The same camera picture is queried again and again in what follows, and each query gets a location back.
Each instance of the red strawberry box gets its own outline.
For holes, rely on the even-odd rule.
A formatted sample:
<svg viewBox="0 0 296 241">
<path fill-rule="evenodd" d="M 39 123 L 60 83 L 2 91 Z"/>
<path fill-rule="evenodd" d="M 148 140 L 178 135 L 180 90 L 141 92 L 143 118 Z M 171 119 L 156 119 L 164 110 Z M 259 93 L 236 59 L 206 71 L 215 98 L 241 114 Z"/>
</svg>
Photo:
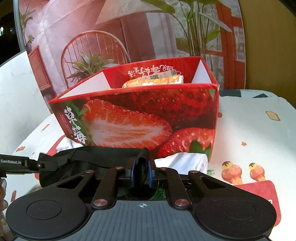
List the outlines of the red strawberry box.
<svg viewBox="0 0 296 241">
<path fill-rule="evenodd" d="M 183 75 L 183 84 L 122 88 L 132 79 Z M 147 147 L 153 158 L 176 152 L 210 159 L 219 85 L 200 57 L 142 61 L 105 68 L 52 101 L 65 135 L 83 145 Z"/>
</svg>

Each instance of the barcode label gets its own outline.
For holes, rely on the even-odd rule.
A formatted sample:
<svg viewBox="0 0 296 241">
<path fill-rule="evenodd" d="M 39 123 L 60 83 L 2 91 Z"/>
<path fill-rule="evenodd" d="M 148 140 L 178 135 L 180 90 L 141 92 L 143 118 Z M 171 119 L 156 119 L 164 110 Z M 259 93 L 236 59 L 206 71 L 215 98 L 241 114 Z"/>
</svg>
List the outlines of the barcode label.
<svg viewBox="0 0 296 241">
<path fill-rule="evenodd" d="M 146 75 L 146 76 L 140 77 L 138 79 L 155 80 L 155 79 L 160 79 L 160 78 L 164 78 L 164 77 L 171 77 L 173 75 L 177 75 L 177 71 L 175 69 L 168 70 L 165 72 L 160 72 L 158 74 Z"/>
</svg>

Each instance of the ice cream cone illustration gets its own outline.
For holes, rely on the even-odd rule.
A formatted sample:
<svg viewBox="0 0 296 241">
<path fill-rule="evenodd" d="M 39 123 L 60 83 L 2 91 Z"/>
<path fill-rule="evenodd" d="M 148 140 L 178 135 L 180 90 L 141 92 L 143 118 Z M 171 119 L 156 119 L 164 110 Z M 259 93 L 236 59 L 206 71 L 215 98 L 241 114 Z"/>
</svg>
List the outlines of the ice cream cone illustration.
<svg viewBox="0 0 296 241">
<path fill-rule="evenodd" d="M 230 161 L 226 161 L 222 164 L 221 176 L 224 181 L 229 182 L 230 184 L 242 184 L 242 169 Z"/>
<path fill-rule="evenodd" d="M 256 163 L 250 163 L 250 177 L 256 182 L 265 181 L 265 171 L 262 166 L 258 166 Z"/>
</svg>

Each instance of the printed backdrop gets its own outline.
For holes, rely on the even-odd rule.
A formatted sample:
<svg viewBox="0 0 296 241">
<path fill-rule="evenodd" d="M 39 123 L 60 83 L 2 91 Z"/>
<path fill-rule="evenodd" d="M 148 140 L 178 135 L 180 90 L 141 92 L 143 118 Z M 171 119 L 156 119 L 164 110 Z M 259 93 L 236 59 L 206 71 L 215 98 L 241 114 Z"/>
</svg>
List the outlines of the printed backdrop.
<svg viewBox="0 0 296 241">
<path fill-rule="evenodd" d="M 102 68 L 178 56 L 203 57 L 221 89 L 244 88 L 238 0 L 19 0 L 19 9 L 47 102 Z"/>
</svg>

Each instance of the bread slice illustration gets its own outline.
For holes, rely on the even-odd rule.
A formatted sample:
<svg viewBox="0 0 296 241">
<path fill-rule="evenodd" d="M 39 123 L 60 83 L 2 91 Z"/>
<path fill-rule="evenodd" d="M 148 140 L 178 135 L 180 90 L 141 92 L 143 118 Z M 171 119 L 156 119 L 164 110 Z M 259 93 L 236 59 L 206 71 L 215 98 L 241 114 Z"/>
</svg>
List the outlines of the bread slice illustration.
<svg viewBox="0 0 296 241">
<path fill-rule="evenodd" d="M 273 121 L 281 121 L 281 119 L 279 118 L 279 116 L 277 115 L 277 113 L 272 112 L 272 111 L 266 111 L 266 114 L 268 115 L 268 117 L 273 120 Z"/>
</svg>

